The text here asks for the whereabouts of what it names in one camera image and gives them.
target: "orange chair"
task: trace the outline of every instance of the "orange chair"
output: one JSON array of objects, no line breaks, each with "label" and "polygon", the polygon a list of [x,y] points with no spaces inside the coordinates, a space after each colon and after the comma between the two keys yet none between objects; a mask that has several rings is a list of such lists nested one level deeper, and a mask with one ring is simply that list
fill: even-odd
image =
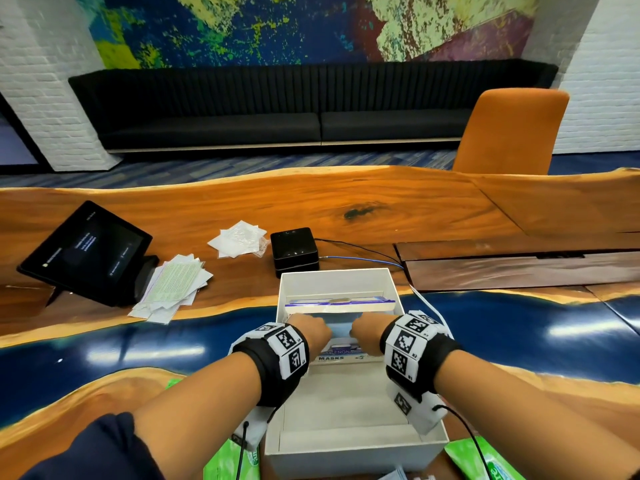
[{"label": "orange chair", "polygon": [[546,175],[569,94],[555,89],[491,89],[480,95],[453,170]]}]

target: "green package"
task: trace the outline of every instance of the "green package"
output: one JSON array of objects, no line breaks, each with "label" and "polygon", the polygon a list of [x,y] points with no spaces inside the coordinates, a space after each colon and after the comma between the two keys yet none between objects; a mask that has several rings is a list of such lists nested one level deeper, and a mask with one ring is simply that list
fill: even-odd
[{"label": "green package", "polygon": [[[181,379],[171,379],[167,385],[174,386]],[[205,465],[202,480],[235,480],[240,458],[240,446],[227,440],[213,458]],[[241,480],[260,480],[260,462],[258,452],[244,452]]]},{"label": "green package", "polygon": [[[476,436],[476,440],[489,467],[490,480],[525,480],[482,436]],[[480,459],[480,453],[471,438],[453,441],[445,446],[444,450],[467,478],[486,480],[486,470]]]}]

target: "black sofa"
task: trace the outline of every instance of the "black sofa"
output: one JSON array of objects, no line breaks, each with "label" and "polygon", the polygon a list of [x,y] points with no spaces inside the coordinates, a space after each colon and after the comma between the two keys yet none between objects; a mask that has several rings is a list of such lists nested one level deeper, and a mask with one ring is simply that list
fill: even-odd
[{"label": "black sofa", "polygon": [[556,72],[507,59],[101,70],[69,83],[116,152],[459,139],[482,92],[548,88]]}]

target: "tablet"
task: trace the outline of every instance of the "tablet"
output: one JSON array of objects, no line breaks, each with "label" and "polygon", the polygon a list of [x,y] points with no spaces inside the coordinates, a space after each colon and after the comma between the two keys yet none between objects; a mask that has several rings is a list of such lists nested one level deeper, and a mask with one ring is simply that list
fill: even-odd
[{"label": "tablet", "polygon": [[20,273],[108,306],[131,301],[152,237],[86,201],[18,266]]}]

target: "white box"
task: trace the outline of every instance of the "white box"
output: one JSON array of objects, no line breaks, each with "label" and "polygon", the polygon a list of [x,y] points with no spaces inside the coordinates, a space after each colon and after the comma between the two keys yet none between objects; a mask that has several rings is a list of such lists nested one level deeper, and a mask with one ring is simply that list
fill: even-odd
[{"label": "white box", "polygon": [[[386,268],[311,271],[282,275],[276,320],[286,319],[287,299],[360,292],[395,296],[394,313],[404,313]],[[375,359],[309,366],[267,429],[264,453],[279,478],[386,474],[397,466],[415,472],[443,450],[449,437],[442,422],[418,435],[388,398],[384,363]]]}]

